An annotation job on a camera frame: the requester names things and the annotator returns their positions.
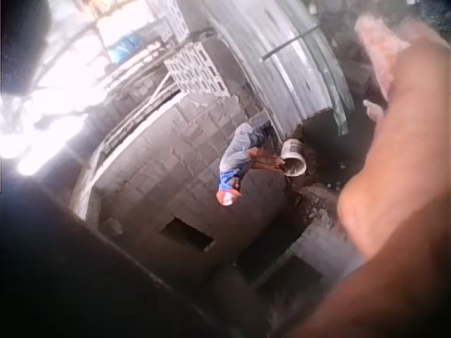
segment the worker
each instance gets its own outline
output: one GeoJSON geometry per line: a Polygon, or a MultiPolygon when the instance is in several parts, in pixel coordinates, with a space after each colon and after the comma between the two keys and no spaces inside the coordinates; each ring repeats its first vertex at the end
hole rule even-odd
{"type": "Polygon", "coordinates": [[[356,28],[388,100],[364,168],[338,202],[367,263],[289,337],[447,336],[420,329],[451,276],[450,50],[418,23],[398,37],[368,16],[356,28]],[[396,50],[397,38],[409,46],[396,50]]]}
{"type": "Polygon", "coordinates": [[[265,127],[252,127],[249,123],[238,126],[232,142],[219,164],[219,189],[216,198],[223,206],[230,206],[241,195],[241,181],[249,169],[263,169],[281,173],[283,160],[263,149],[266,141],[265,127]]]}

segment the metal sheet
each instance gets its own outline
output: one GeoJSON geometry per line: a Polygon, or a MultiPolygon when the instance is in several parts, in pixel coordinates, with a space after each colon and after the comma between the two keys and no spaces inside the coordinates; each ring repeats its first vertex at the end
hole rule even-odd
{"type": "Polygon", "coordinates": [[[352,111],[354,106],[320,30],[260,61],[270,50],[318,24],[301,1],[201,0],[201,4],[268,107],[282,140],[302,121],[329,108],[334,109],[340,134],[346,133],[345,109],[352,111]]]}

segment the window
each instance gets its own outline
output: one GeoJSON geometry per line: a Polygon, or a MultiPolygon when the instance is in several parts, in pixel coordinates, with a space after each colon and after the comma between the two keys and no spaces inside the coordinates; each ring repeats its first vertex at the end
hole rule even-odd
{"type": "Polygon", "coordinates": [[[174,218],[161,233],[180,244],[189,245],[206,251],[213,244],[213,239],[178,218],[174,218]]]}

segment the concrete wall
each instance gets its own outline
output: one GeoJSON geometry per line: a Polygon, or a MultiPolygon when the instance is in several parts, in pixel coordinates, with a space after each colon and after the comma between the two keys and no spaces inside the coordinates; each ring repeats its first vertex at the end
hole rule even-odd
{"type": "Polygon", "coordinates": [[[359,255],[354,245],[331,227],[332,220],[325,210],[320,209],[311,215],[312,222],[287,251],[257,280],[256,286],[262,285],[270,276],[281,268],[293,256],[301,258],[313,269],[323,275],[326,284],[337,282],[351,265],[358,266],[359,255]]]}
{"type": "Polygon", "coordinates": [[[232,260],[266,228],[285,203],[285,178],[251,172],[244,196],[218,204],[218,164],[235,128],[256,113],[246,89],[229,99],[180,94],[150,115],[100,166],[102,219],[123,234],[112,240],[163,275],[200,277],[232,260]],[[174,217],[214,239],[203,252],[159,232],[174,217]]]}

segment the white bucket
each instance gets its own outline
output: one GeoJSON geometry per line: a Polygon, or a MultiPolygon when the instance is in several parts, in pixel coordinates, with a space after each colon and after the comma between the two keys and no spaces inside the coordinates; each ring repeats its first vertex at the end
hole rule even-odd
{"type": "Polygon", "coordinates": [[[285,161],[283,173],[288,177],[305,174],[307,163],[302,156],[302,143],[297,139],[287,140],[282,147],[280,157],[285,161]]]}

